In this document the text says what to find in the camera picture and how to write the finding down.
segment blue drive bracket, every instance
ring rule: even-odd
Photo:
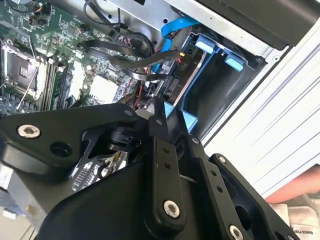
[[[174,109],[174,106],[172,106],[170,103],[164,102],[164,110],[165,110],[166,118],[169,117],[173,109]],[[198,118],[184,110],[182,111],[182,113],[183,113],[184,121],[186,124],[186,128],[188,129],[188,133],[190,133],[192,129],[195,127],[195,125],[197,124]]]

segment green circuit board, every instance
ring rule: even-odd
[[[108,81],[116,83],[119,88],[115,100],[122,97],[125,87],[130,81],[130,77],[125,75],[121,70],[115,69],[107,60],[96,58],[83,52],[78,44],[87,40],[102,40],[111,42],[113,39],[107,34],[90,27],[76,17],[67,12],[48,5],[46,2],[31,1],[28,4],[15,4],[14,7],[20,11],[28,11],[45,6],[49,11],[46,14],[39,14],[36,17],[30,14],[23,14],[13,11],[6,1],[0,2],[0,39],[2,42],[11,43],[20,49],[25,49],[31,54],[31,42],[38,54],[44,55],[55,61],[62,62],[66,66],[66,76],[70,76],[70,71],[79,74],[79,66],[84,75],[84,79],[79,85],[76,76],[73,76],[72,82],[79,89],[79,95],[74,96],[76,99],[81,97],[86,104],[89,104],[90,90],[95,76],[101,76]],[[41,20],[41,24],[32,25],[31,21],[36,18]],[[80,26],[86,26],[86,31],[81,31]],[[52,86],[57,87],[57,80]]]

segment silver screw head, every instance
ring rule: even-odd
[[[134,114],[132,112],[130,112],[129,110],[124,110],[124,113],[129,115],[129,116],[133,116]]]
[[[219,161],[223,164],[227,162],[223,156],[219,156]]]
[[[192,138],[192,141],[193,141],[195,144],[199,144],[199,143],[200,143],[199,140],[196,139],[195,137]]]
[[[236,226],[231,225],[229,227],[229,231],[235,240],[244,240],[244,236],[243,236],[242,232]]]
[[[173,219],[176,219],[180,216],[180,209],[174,201],[165,201],[163,204],[163,209],[165,213]]]
[[[17,129],[18,134],[25,139],[36,139],[40,136],[40,129],[36,126],[25,124]]]

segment black metal bracket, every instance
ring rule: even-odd
[[[0,120],[0,161],[41,181],[58,185],[77,165],[129,153],[125,169],[59,203],[40,239],[75,240],[97,231],[100,237],[107,228],[113,239],[128,240],[298,240],[224,156],[206,155],[188,134],[181,111],[173,110],[166,121],[163,101],[156,98],[154,105],[149,120],[124,104]],[[21,133],[26,124],[38,135],[28,138],[30,129]],[[66,225],[65,219],[77,224]]]
[[[83,155],[87,157],[84,162],[88,162],[101,135],[138,121],[142,118],[120,103],[3,117],[0,120],[0,161],[15,170],[56,183],[72,174]],[[20,136],[18,128],[22,125],[37,127],[40,135],[36,138]],[[105,156],[104,151],[91,158]]]
[[[209,161],[221,172],[232,205],[246,231],[260,240],[299,239],[225,156],[214,154]]]
[[[150,144],[147,145],[145,224],[155,237],[168,238],[186,225],[186,213],[175,145],[168,142],[165,105],[154,101],[155,115],[148,120]]]

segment blue tab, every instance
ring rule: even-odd
[[[229,53],[229,55],[225,58],[224,62],[232,68],[234,68],[235,70],[237,70],[238,72],[241,72],[244,69],[245,61],[232,53]]]
[[[172,106],[171,104],[164,102],[164,110],[165,110],[165,117],[169,117],[169,115],[171,114],[172,110],[174,109],[174,106]],[[184,117],[184,121],[185,121],[185,125],[186,128],[188,129],[188,133],[190,133],[192,131],[192,129],[196,126],[197,122],[198,122],[198,118],[194,115],[192,115],[191,113],[188,113],[186,111],[182,111],[183,113],[183,117]]]
[[[195,46],[202,49],[208,54],[212,54],[215,50],[216,44],[213,41],[207,39],[206,37],[200,35],[195,43]]]

